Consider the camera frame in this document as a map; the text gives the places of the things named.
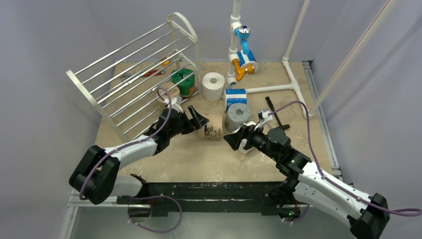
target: blue and white box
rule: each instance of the blue and white box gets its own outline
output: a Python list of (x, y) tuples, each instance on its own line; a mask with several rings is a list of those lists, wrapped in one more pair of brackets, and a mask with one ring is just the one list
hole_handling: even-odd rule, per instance
[(245, 89), (226, 89), (224, 91), (225, 111), (235, 103), (247, 104)]

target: white paper roll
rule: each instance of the white paper roll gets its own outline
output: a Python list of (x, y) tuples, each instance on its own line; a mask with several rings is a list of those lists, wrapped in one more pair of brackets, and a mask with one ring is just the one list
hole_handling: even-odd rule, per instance
[(209, 72), (202, 79), (202, 93), (209, 101), (218, 101), (223, 96), (224, 76), (217, 72)]

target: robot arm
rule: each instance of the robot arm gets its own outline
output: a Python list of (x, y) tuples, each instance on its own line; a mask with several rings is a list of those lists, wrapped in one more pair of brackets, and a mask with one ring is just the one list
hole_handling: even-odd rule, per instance
[[(269, 114), (270, 111), (260, 111), (259, 123), (243, 125), (237, 132), (224, 136), (224, 139), (233, 150), (239, 149), (242, 144), (243, 150), (254, 147), (273, 159), (276, 167), (287, 177), (281, 186), (284, 193), (337, 218), (350, 227), (358, 239), (379, 238), (390, 215), (363, 203), (361, 199), (388, 208), (386, 199), (379, 194), (370, 196), (360, 192), (325, 171), (321, 174), (315, 162), (291, 147), (290, 138), (281, 128), (273, 128), (264, 134), (262, 127), (272, 119)], [(346, 192), (328, 182), (327, 178), (346, 189)]]
[(188, 107), (193, 117), (189, 119), (180, 107), (180, 100), (180, 97), (171, 100), (172, 108), (168, 121), (159, 132), (156, 131), (164, 124), (169, 109), (165, 109), (157, 123), (136, 140), (109, 148), (100, 148), (97, 145), (90, 147), (70, 177), (69, 184), (81, 191), (89, 173), (103, 157), (107, 156), (99, 167), (101, 169), (97, 168), (88, 179), (83, 196), (93, 204), (102, 203), (109, 196), (136, 196), (142, 188), (141, 179), (135, 176), (118, 176), (118, 171), (144, 157), (160, 153), (174, 136), (193, 132), (209, 121), (192, 106)]

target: printed black symbol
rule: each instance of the printed black symbol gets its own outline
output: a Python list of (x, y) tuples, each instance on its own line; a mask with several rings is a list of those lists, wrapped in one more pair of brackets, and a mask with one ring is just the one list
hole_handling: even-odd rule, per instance
[(214, 130), (214, 127), (205, 126), (205, 137), (215, 137), (217, 136), (217, 131)]

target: white metal rack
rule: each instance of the white metal rack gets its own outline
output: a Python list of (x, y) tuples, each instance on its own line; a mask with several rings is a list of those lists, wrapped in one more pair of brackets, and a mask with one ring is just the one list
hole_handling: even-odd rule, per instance
[[(178, 25), (174, 19), (178, 18), (182, 22), (185, 23), (188, 30), (184, 30), (180, 25)], [(160, 37), (150, 41), (149, 43), (145, 44), (144, 46), (137, 48), (135, 51), (131, 52), (130, 54), (122, 57), (120, 60), (115, 61), (113, 64), (107, 66), (106, 68), (96, 72), (92, 76), (88, 77), (87, 79), (80, 80), (78, 77), (81, 73), (85, 72), (89, 68), (94, 67), (95, 65), (98, 66), (99, 63), (103, 62), (108, 57), (111, 57), (112, 55), (116, 53), (122, 53), (122, 50), (129, 47), (130, 45), (140, 42), (141, 39), (145, 39), (148, 35), (152, 33), (156, 33), (159, 29), (169, 27), (170, 30), (166, 32), (165, 34), (161, 35)], [(182, 49), (178, 49), (177, 43), (186, 41), (188, 39), (190, 43), (188, 43), (187, 46), (183, 47)], [(99, 75), (103, 74), (104, 72), (108, 70), (113, 70), (114, 67), (122, 62), (126, 61), (133, 61), (136, 58), (134, 57), (137, 53), (147, 49), (148, 47), (151, 47), (152, 45), (158, 45), (162, 44), (163, 47), (160, 48), (158, 51), (155, 51), (151, 55), (147, 56), (146, 58), (142, 60), (136, 60), (136, 63), (128, 67), (127, 69), (123, 70), (121, 73), (111, 77), (110, 79), (106, 81), (99, 81), (95, 82), (93, 79), (97, 78)], [(195, 48), (195, 63), (191, 61), (183, 52), (187, 50), (188, 48), (193, 47)], [(145, 90), (142, 93), (137, 93), (136, 91), (133, 91), (137, 89), (138, 86), (144, 84), (148, 80), (150, 80), (152, 77), (158, 75), (160, 71), (157, 71), (153, 73), (152, 75), (146, 77), (145, 79), (141, 80), (141, 77), (146, 75), (148, 72), (156, 69), (160, 65), (162, 65), (162, 59), (167, 57), (167, 60), (170, 61), (169, 64), (165, 65), (160, 69), (160, 71), (163, 71), (167, 69), (168, 67), (172, 66), (174, 63), (176, 63), (177, 70), (174, 71), (172, 74), (166, 76), (161, 81), (157, 82), (147, 90)], [(136, 70), (136, 67), (141, 67), (145, 64), (149, 63), (147, 66), (143, 67), (141, 70), (133, 73), (132, 75), (128, 75), (130, 71)], [(153, 92), (156, 91), (156, 89), (161, 86), (163, 83), (169, 81), (171, 77), (178, 72), (180, 72), (182, 69), (186, 67), (194, 67), (194, 71), (187, 75), (183, 76), (183, 79), (176, 83), (174, 86), (172, 86), (170, 89), (177, 87), (178, 84), (182, 83), (186, 79), (188, 79), (190, 76), (195, 74), (195, 85), (199, 90), (199, 93), (201, 93), (201, 76), (200, 76), (200, 64), (199, 64), (199, 46), (198, 46), (198, 37), (193, 30), (191, 24), (189, 21), (180, 13), (175, 12), (173, 14), (168, 15), (167, 22), (159, 25), (158, 27), (150, 30), (149, 32), (141, 35), (140, 37), (134, 39), (133, 41), (119, 47), (118, 49), (114, 50), (113, 52), (107, 54), (106, 56), (98, 59), (97, 61), (91, 63), (90, 65), (86, 66), (80, 71), (77, 71), (76, 73), (73, 73), (71, 70), (67, 71), (67, 75), (72, 80), (72, 82), (75, 84), (76, 87), (82, 92), (82, 94), (88, 99), (88, 101), (94, 106), (94, 108), (103, 116), (103, 119), (105, 119), (111, 127), (114, 129), (114, 131), (117, 133), (117, 135), (123, 140), (123, 141), (129, 141), (132, 140), (132, 138), (137, 138), (141, 136), (148, 127), (146, 127), (143, 130), (139, 129), (139, 125), (147, 118), (152, 116), (154, 113), (159, 111), (159, 108), (154, 109), (153, 107), (149, 107), (152, 103), (154, 103), (159, 97), (156, 96), (152, 100), (147, 101), (145, 104), (142, 104), (139, 106), (139, 104), (136, 105), (139, 106), (138, 108), (134, 109), (133, 106), (137, 102), (140, 102), (140, 100), (146, 98), (147, 96), (151, 96)], [(138, 113), (142, 111), (142, 115), (146, 115), (141, 120), (135, 120), (138, 116)], [(128, 117), (124, 119), (118, 119), (117, 116), (121, 113), (125, 112), (124, 115), (129, 114)]]

